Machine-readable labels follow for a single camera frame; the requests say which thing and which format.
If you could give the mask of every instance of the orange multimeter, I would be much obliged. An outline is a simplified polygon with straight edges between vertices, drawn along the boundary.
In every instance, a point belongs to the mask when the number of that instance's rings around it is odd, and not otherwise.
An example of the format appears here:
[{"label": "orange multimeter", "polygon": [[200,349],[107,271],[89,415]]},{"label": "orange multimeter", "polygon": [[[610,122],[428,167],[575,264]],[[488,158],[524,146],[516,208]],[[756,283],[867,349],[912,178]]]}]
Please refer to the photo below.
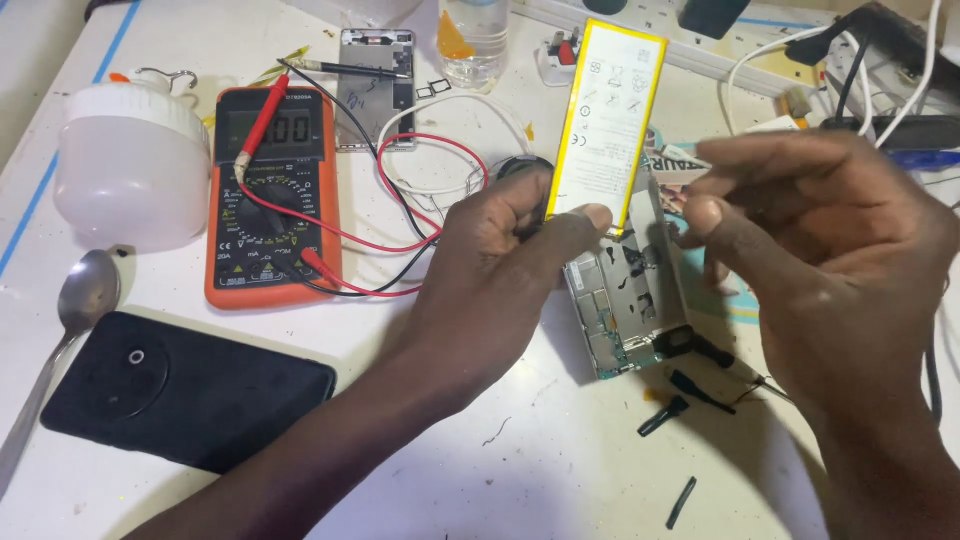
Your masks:
[{"label": "orange multimeter", "polygon": [[[282,307],[328,298],[303,285],[337,289],[300,261],[316,251],[342,271],[340,237],[247,198],[233,174],[269,88],[231,88],[217,100],[204,293],[220,309]],[[246,184],[258,197],[340,227],[333,105],[314,88],[289,87],[257,148]]]}]

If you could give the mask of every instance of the yellow battery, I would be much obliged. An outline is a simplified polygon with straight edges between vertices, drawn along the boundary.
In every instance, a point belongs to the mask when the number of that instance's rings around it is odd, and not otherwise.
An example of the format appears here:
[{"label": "yellow battery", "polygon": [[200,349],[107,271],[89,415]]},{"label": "yellow battery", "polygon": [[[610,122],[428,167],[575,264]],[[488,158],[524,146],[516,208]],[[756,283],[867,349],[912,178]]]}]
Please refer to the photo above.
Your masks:
[{"label": "yellow battery", "polygon": [[621,236],[668,41],[590,19],[566,111],[547,219],[586,204]]}]

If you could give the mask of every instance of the black smartphone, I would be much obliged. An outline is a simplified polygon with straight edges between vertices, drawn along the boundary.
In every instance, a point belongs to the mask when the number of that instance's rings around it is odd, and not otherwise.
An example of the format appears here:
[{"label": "black smartphone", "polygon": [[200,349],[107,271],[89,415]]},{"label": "black smartphone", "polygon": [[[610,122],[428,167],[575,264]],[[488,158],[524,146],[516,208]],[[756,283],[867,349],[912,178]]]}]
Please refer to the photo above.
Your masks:
[{"label": "black smartphone", "polygon": [[101,319],[48,430],[224,474],[333,396],[333,368],[123,312]]}]

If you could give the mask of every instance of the plastic bottle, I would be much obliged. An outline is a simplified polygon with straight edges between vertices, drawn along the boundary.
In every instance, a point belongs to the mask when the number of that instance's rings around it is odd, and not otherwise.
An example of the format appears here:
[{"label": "plastic bottle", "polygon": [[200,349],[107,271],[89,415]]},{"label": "plastic bottle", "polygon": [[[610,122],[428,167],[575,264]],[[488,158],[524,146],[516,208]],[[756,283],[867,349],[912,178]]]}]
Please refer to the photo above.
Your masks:
[{"label": "plastic bottle", "polygon": [[444,75],[461,88],[493,86],[507,61],[513,0],[440,0],[437,48]]},{"label": "plastic bottle", "polygon": [[163,76],[144,72],[130,80],[70,98],[54,205],[78,233],[103,247],[178,248],[206,223],[209,135],[170,95]]}]

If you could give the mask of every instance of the fingernail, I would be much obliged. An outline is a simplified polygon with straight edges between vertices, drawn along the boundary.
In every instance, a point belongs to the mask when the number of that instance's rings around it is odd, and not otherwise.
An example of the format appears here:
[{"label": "fingernail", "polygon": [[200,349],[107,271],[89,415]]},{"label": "fingernail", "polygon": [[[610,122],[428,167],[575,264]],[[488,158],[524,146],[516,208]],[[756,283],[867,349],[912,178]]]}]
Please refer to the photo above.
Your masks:
[{"label": "fingernail", "polygon": [[704,237],[712,233],[723,221],[723,209],[712,197],[693,197],[686,202],[684,218],[692,231]]},{"label": "fingernail", "polygon": [[570,213],[585,215],[590,218],[593,228],[597,231],[606,231],[613,225],[613,214],[603,205],[583,205],[573,209]]}]

